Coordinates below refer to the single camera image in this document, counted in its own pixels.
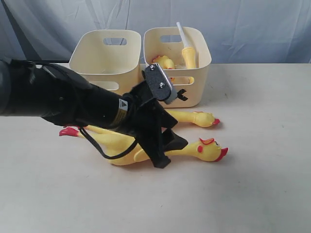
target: gray fabric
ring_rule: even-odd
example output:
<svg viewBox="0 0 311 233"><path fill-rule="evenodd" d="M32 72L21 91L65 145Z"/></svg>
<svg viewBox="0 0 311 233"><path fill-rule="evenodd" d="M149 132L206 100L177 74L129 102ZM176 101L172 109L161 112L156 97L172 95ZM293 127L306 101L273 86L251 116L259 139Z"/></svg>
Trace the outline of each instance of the gray fabric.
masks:
<svg viewBox="0 0 311 233"><path fill-rule="evenodd" d="M310 0L6 0L6 3L42 59L69 59L81 36L92 30L130 29L143 37L150 28L175 26L180 21L183 26L203 33L214 63L311 60Z"/></svg>

